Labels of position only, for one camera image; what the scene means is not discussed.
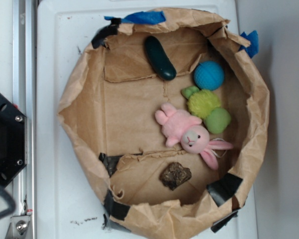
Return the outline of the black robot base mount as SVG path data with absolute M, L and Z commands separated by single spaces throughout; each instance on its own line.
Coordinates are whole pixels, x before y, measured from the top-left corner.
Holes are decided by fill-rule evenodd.
M 26 166 L 26 116 L 0 93 L 0 186 Z

